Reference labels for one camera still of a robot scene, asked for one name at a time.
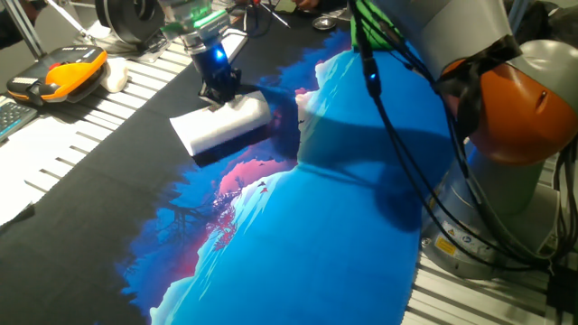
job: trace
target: green led light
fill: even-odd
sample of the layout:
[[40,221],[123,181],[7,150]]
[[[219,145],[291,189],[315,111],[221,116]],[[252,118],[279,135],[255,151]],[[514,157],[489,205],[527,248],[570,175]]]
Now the green led light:
[[195,24],[193,26],[194,26],[194,28],[201,28],[203,25],[214,21],[215,19],[221,17],[223,14],[227,14],[227,12],[225,10],[219,10],[219,11],[214,12],[214,13],[206,16],[205,18],[195,22]]
[[204,18],[205,16],[207,16],[209,9],[210,9],[210,6],[193,8],[191,10],[191,17],[192,17],[191,19],[193,21],[196,21],[196,20],[200,20],[200,19]]

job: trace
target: blue led light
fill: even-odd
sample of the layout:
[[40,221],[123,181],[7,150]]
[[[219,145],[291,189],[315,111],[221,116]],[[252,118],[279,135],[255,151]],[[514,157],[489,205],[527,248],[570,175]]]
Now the blue led light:
[[223,52],[220,51],[220,50],[216,50],[216,51],[215,51],[215,56],[217,57],[217,60],[221,60],[221,59],[223,59],[223,58],[225,57],[225,53],[223,53]]

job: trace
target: printed fabric mat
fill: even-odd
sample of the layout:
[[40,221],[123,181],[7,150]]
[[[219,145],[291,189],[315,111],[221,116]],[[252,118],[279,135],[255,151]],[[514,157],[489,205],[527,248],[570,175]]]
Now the printed fabric mat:
[[[0,234],[0,324],[398,324],[420,204],[348,23],[273,21],[233,66],[273,121],[197,161],[169,118],[207,106],[192,65]],[[376,58],[396,129],[435,184],[452,148],[426,81]]]

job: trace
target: gray robot arm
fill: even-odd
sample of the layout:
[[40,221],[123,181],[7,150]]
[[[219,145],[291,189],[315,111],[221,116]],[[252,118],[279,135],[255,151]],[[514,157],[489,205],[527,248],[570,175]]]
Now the gray robot arm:
[[199,96],[223,105],[235,96],[241,72],[232,69],[221,45],[230,26],[224,10],[212,12],[210,0],[158,0],[168,24],[162,28],[167,39],[180,37],[203,78]]
[[[442,194],[431,191],[439,200],[428,214],[437,224],[424,229],[424,237],[447,238],[468,258],[445,254],[436,245],[424,252],[448,272],[480,279],[495,276],[493,268],[512,270],[509,258],[544,268],[564,256],[578,237],[576,227],[555,247],[546,247],[551,236],[562,233],[557,229],[560,202],[555,190],[538,188],[537,182],[544,160],[572,149],[567,145],[578,134],[578,97],[568,91],[578,83],[578,51],[548,40],[519,46],[502,0],[374,2],[424,61],[433,88],[455,117],[455,143],[469,137],[476,146],[467,158],[467,172],[460,175],[454,168],[438,188]],[[483,234],[468,230],[468,236],[455,237],[441,222],[452,231],[467,225]],[[469,250],[473,237],[496,240],[500,249]],[[507,258],[488,257],[498,251]]]

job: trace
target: white eraser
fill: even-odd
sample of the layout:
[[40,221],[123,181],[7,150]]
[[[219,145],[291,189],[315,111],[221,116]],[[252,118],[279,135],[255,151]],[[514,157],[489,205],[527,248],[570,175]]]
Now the white eraser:
[[171,118],[174,131],[190,156],[266,125],[271,111],[260,91],[237,96],[223,107],[205,107]]
[[108,59],[105,63],[106,76],[100,82],[100,85],[111,93],[117,93],[125,88],[128,81],[128,67],[125,59],[114,58]]

